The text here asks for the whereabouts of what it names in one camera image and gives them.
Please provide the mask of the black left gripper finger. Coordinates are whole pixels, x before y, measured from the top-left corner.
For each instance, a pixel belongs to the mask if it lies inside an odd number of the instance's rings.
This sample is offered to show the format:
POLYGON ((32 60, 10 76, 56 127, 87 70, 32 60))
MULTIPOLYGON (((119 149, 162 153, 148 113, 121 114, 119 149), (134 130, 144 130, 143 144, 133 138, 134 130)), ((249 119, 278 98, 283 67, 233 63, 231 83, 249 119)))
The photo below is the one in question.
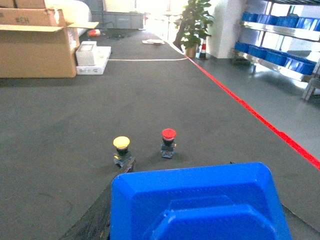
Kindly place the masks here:
POLYGON ((93 205, 60 239, 109 240, 111 233, 111 191, 112 183, 110 182, 93 205))

